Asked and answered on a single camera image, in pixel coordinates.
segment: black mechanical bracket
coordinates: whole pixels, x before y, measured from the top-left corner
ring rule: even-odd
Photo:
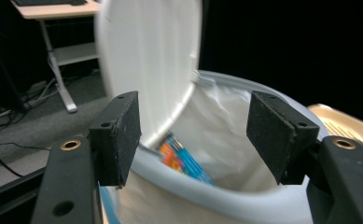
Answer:
[[[103,223],[99,187],[126,185],[140,136],[138,92],[115,97],[87,137],[60,140],[45,168],[0,188],[0,223]]]
[[[363,146],[319,127],[280,98],[252,92],[246,135],[278,184],[299,185],[314,223],[363,223]]]

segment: white table leg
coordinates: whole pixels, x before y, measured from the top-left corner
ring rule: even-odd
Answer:
[[[53,47],[50,44],[47,26],[45,25],[44,21],[39,21],[39,23],[41,25],[42,34],[44,36],[45,44],[47,46],[50,66],[52,67],[53,73],[55,74],[56,77],[58,92],[62,97],[63,103],[67,108],[67,111],[69,113],[75,113],[77,112],[77,106],[74,103],[73,98],[71,98],[67,88],[64,86],[62,74],[60,72],[59,65],[57,64],[56,57],[54,56],[53,53]]]

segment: wooden desk top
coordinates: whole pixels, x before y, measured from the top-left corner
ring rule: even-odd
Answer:
[[[28,20],[50,20],[69,17],[81,17],[94,15],[99,11],[100,3],[94,0],[87,0],[87,4],[82,6],[52,5],[19,7],[11,1],[20,14]]]

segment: beige tray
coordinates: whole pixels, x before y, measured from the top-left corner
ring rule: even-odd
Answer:
[[[329,134],[347,137],[363,145],[363,121],[347,115],[327,105],[309,105],[311,110],[323,121]]]

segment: blue and orange packet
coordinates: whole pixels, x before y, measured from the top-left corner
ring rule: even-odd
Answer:
[[[187,149],[174,138],[172,133],[167,134],[157,150],[162,155],[162,162],[167,166],[209,185],[215,185],[204,169],[192,158]]]

